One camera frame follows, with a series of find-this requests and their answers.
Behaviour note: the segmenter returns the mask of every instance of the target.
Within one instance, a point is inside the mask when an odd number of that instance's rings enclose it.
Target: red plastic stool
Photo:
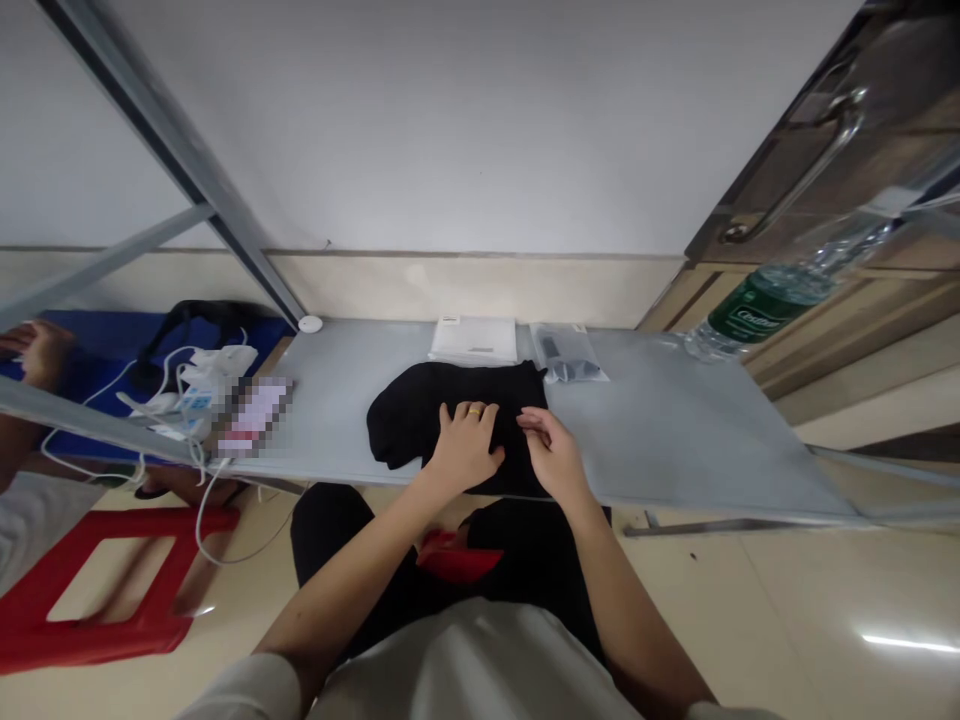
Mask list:
[[[233,530],[239,517],[234,508],[206,509],[201,536]],[[174,616],[172,607],[197,554],[196,522],[197,511],[192,508],[87,513],[0,598],[0,674],[173,652],[193,622]],[[129,620],[103,625],[47,621],[102,540],[170,536],[175,538],[170,554]]]
[[[474,583],[496,567],[503,550],[448,548],[456,533],[431,530],[423,536],[417,565],[431,575],[456,585]]]

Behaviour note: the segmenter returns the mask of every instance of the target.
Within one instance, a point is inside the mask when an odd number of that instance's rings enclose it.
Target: tiled floor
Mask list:
[[[373,489],[365,496],[376,510],[394,494]],[[456,525],[477,503],[460,501],[444,524]],[[254,498],[228,557],[262,544],[292,504],[287,495],[262,505]],[[618,508],[615,525],[642,522],[640,516],[636,508]],[[863,639],[960,647],[956,535],[820,531],[623,545],[722,702],[765,707],[788,720],[960,717],[960,653]],[[257,557],[218,572],[203,603],[213,609],[196,619],[174,654],[2,678],[0,714],[101,720],[130,717],[135,708],[138,720],[169,718],[251,650],[295,588],[284,532]]]

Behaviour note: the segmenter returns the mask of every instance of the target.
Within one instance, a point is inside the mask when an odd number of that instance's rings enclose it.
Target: door handle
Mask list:
[[[818,120],[817,125],[832,120],[837,121],[837,129],[830,139],[830,143],[820,152],[817,158],[810,164],[806,172],[800,176],[793,186],[781,195],[769,210],[760,218],[760,222],[752,228],[743,223],[734,223],[730,225],[717,238],[721,245],[742,245],[751,240],[756,240],[763,235],[770,226],[773,225],[780,216],[783,215],[790,206],[796,202],[797,198],[816,180],[820,174],[833,162],[833,159],[850,144],[854,136],[863,126],[864,113],[861,103],[866,95],[866,88],[856,88],[851,92],[836,98],[823,117]]]

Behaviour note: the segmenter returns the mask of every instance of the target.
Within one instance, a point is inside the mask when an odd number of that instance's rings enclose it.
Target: black pants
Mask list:
[[[311,487],[297,503],[290,528],[300,586],[372,519],[373,512],[352,487]],[[497,566],[472,585],[453,585],[418,568],[411,547],[338,664],[409,623],[478,596],[549,610],[605,664],[573,534],[556,503],[498,500],[469,521],[468,546],[503,550]]]

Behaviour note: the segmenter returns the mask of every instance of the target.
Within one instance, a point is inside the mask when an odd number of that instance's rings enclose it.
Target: shelf surface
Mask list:
[[[295,381],[286,413],[236,474],[352,484],[407,484],[374,460],[366,415],[406,368],[426,361],[434,323],[329,320],[299,334],[274,375]],[[842,521],[854,509],[739,364],[706,365],[674,336],[591,330],[610,382],[546,386],[576,435],[605,503],[716,510],[749,517]],[[517,327],[521,359],[534,358]]]

